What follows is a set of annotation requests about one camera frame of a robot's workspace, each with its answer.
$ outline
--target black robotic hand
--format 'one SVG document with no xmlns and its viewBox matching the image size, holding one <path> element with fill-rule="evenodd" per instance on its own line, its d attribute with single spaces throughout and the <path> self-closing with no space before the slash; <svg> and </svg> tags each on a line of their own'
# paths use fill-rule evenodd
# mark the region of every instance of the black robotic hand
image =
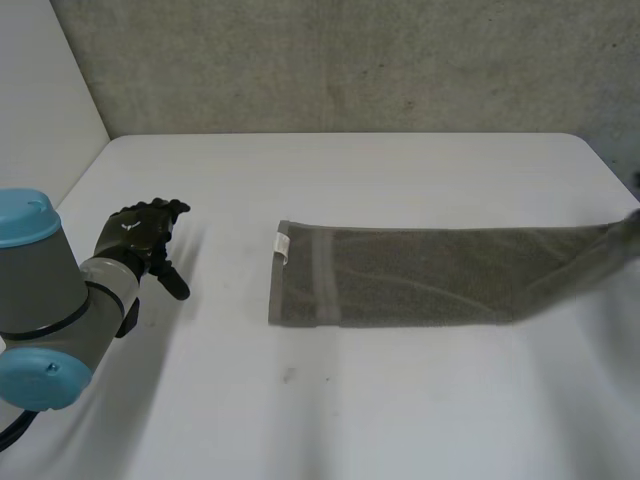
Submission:
<svg viewBox="0 0 640 480">
<path fill-rule="evenodd" d="M 189 286 L 167 260 L 167 242 L 178 216 L 189 210 L 179 200 L 160 198 L 123 208 L 107 220 L 94 256 L 123 263 L 138 280 L 145 273 L 154 275 L 173 297 L 186 300 Z"/>
</svg>

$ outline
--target white wall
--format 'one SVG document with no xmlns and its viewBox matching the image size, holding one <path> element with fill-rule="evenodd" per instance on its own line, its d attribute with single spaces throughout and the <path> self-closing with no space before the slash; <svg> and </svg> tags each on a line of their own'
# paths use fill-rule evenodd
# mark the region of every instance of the white wall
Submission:
<svg viewBox="0 0 640 480">
<path fill-rule="evenodd" d="M 47 0 L 0 0 L 0 188 L 58 205 L 108 143 Z"/>
</svg>

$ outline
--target gray wall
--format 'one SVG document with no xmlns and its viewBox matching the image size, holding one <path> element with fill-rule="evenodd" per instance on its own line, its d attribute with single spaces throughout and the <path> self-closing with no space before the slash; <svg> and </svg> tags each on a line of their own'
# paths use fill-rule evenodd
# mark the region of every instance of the gray wall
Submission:
<svg viewBox="0 0 640 480">
<path fill-rule="evenodd" d="M 640 169 L 638 0 L 53 0 L 112 137 L 574 133 Z"/>
</svg>

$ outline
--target light blue joint cap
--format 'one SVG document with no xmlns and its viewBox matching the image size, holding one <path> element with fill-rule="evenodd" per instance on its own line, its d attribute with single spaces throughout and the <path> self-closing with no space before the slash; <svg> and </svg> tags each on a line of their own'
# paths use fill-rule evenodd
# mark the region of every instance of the light blue joint cap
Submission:
<svg viewBox="0 0 640 480">
<path fill-rule="evenodd" d="M 43 240 L 60 225 L 60 216 L 44 193 L 29 188 L 0 189 L 0 248 Z"/>
<path fill-rule="evenodd" d="M 68 407 L 92 376 L 77 358 L 47 348 L 17 347 L 0 355 L 0 397 L 32 412 Z"/>
</svg>

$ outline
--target concrete wall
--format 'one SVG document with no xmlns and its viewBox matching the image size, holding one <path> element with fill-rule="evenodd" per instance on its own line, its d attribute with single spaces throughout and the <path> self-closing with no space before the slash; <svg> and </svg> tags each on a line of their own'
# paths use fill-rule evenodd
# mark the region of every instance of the concrete wall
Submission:
<svg viewBox="0 0 640 480">
<path fill-rule="evenodd" d="M 634 0 L 53 0 L 112 137 L 574 133 L 640 168 Z"/>
<path fill-rule="evenodd" d="M 47 0 L 0 2 L 0 188 L 58 205 L 109 138 Z"/>
</svg>

